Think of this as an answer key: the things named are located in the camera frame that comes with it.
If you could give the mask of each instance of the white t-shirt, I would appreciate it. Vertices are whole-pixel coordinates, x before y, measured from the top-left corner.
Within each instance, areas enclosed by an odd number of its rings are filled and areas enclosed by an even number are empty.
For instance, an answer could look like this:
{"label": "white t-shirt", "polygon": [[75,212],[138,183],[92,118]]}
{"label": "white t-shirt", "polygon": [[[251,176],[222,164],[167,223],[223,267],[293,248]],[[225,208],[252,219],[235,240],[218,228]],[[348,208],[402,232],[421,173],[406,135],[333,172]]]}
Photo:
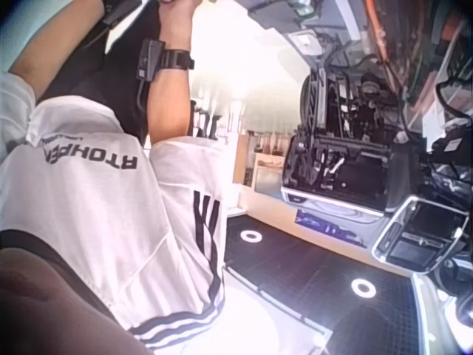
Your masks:
{"label": "white t-shirt", "polygon": [[223,306],[219,144],[175,138],[147,158],[109,108],[35,107],[19,77],[0,84],[0,230],[55,249],[151,349],[208,329]]}

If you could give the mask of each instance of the floor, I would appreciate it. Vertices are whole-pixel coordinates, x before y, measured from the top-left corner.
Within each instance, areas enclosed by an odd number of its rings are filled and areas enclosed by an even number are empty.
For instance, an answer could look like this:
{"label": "floor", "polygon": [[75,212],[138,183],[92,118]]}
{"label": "floor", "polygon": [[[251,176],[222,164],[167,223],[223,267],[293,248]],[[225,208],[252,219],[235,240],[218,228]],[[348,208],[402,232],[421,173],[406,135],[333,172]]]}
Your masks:
{"label": "floor", "polygon": [[[242,231],[257,231],[248,243]],[[410,279],[309,244],[249,216],[228,220],[227,267],[288,308],[330,330],[330,355],[417,355],[418,317]],[[375,287],[358,296],[357,279]],[[366,286],[360,286],[367,292]]]}

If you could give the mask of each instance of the sleeve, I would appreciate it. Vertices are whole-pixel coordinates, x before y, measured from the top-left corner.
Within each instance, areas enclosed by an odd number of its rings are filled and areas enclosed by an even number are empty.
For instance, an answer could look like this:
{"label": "sleeve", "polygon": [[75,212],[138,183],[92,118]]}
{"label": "sleeve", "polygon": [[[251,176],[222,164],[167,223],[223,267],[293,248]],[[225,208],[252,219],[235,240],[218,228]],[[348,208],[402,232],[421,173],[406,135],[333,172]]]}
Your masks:
{"label": "sleeve", "polygon": [[[216,141],[181,137],[155,144],[149,159],[180,248],[221,276],[225,250],[224,152]],[[197,258],[195,253],[205,256]]]}
{"label": "sleeve", "polygon": [[16,75],[0,74],[0,164],[19,144],[25,142],[35,93]]}

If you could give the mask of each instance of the silver trim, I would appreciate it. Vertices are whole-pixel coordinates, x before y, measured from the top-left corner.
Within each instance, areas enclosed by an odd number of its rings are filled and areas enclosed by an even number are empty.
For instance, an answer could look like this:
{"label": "silver trim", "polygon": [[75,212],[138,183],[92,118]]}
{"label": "silver trim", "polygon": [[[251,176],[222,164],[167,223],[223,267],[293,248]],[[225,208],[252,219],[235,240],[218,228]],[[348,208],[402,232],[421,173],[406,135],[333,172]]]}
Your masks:
{"label": "silver trim", "polygon": [[240,274],[238,274],[235,270],[233,270],[231,267],[227,266],[227,271],[228,273],[235,277],[237,280],[239,280],[242,284],[244,284],[246,287],[248,287],[249,289],[251,289],[252,291],[255,291],[256,293],[258,292],[258,288],[253,285],[251,282],[249,282],[248,280],[246,280],[243,276],[241,276]]}
{"label": "silver trim", "polygon": [[293,205],[296,205],[296,204],[289,201],[289,198],[287,197],[287,194],[291,194],[291,195],[295,195],[295,196],[299,196],[299,197],[305,197],[309,200],[317,200],[317,201],[321,201],[321,202],[331,203],[333,205],[345,207],[347,209],[355,209],[356,211],[371,214],[372,216],[376,216],[376,217],[383,217],[384,216],[383,212],[376,211],[374,209],[368,209],[367,207],[363,207],[363,206],[360,206],[360,205],[355,205],[353,203],[348,203],[348,202],[336,200],[336,199],[329,198],[329,197],[322,197],[322,196],[318,196],[318,195],[314,195],[314,194],[308,194],[306,192],[300,192],[300,191],[297,191],[297,190],[288,189],[287,187],[282,187],[281,188],[281,193],[282,193],[282,196],[285,199],[285,201],[288,202],[288,203],[291,203]]}
{"label": "silver trim", "polygon": [[271,303],[273,303],[274,305],[276,305],[278,308],[281,308],[284,312],[289,313],[291,316],[293,316],[293,317],[295,317],[295,318],[301,319],[302,314],[297,313],[297,312],[294,311],[293,309],[287,307],[284,303],[281,303],[281,302],[278,301],[276,298],[270,296],[268,292],[266,292],[266,291],[260,291],[259,293],[261,294],[261,296],[262,296],[263,298],[265,298],[266,300],[270,301]]}
{"label": "silver trim", "polygon": [[[437,207],[441,207],[443,209],[448,209],[449,211],[453,211],[453,212],[456,212],[458,214],[462,214],[464,216],[466,216],[465,218],[465,223],[463,224],[463,227],[462,227],[462,232],[465,230],[466,228],[466,224],[468,223],[469,221],[469,214],[468,212],[463,212],[463,211],[460,211],[458,209],[454,209],[452,207],[448,207],[448,206],[445,206],[445,205],[442,205],[441,203],[437,203],[437,202],[433,202],[433,201],[429,201],[429,200],[425,200],[421,197],[417,197],[417,196],[414,196],[414,195],[410,195],[405,201],[404,203],[401,205],[401,207],[399,207],[399,209],[396,211],[396,213],[394,213],[394,215],[392,216],[392,218],[389,220],[388,224],[386,224],[386,226],[384,227],[382,233],[379,235],[378,237],[378,240],[376,240],[376,243],[375,245],[372,247],[371,249],[371,254],[372,256],[378,260],[380,263],[383,263],[383,264],[388,264],[388,265],[391,265],[391,266],[394,266],[396,268],[399,268],[401,270],[406,270],[406,271],[411,271],[412,270],[409,270],[408,268],[403,268],[402,266],[398,266],[398,265],[395,265],[395,264],[391,264],[391,263],[387,263],[386,262],[386,258],[383,258],[383,256],[386,257],[385,254],[381,255],[380,257],[378,257],[376,255],[376,249],[378,248],[379,244],[381,243],[382,239],[384,238],[384,236],[386,235],[387,231],[389,230],[389,228],[391,228],[392,224],[399,218],[399,215],[403,212],[404,209],[406,209],[406,207],[411,203],[411,202],[423,202],[423,203],[428,203],[430,205],[433,205],[433,206],[437,206]],[[443,257],[441,257],[439,260],[437,260],[437,263],[435,265],[433,265],[433,267],[431,268],[428,268],[425,272],[418,272],[418,274],[421,274],[421,275],[424,275],[424,274],[428,274],[431,270],[433,270],[434,268],[436,268],[442,261],[443,259],[445,259],[445,257],[449,254],[449,252],[455,247],[455,245],[458,243],[458,240],[460,238],[457,238],[453,241],[453,243],[450,245],[450,247],[446,250],[445,254],[443,255]]]}
{"label": "silver trim", "polygon": [[418,278],[417,274],[412,275],[411,282],[412,287],[414,288],[415,305],[418,310],[417,321],[419,327],[419,353],[423,355],[430,355],[429,329],[427,326],[426,306],[422,297],[421,281],[422,280]]}

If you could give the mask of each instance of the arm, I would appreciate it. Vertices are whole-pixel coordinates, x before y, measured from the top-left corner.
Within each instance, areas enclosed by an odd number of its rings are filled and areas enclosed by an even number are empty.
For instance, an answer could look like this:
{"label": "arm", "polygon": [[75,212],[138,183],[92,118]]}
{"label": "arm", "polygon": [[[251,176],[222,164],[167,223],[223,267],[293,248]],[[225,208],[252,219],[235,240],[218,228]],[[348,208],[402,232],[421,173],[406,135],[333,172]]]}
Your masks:
{"label": "arm", "polygon": [[[191,50],[192,17],[202,0],[176,0],[160,5],[160,40],[167,49]],[[191,110],[188,71],[161,70],[148,96],[151,143],[185,136]]]}
{"label": "arm", "polygon": [[31,38],[9,72],[25,80],[40,98],[103,14],[101,0],[72,0]]}

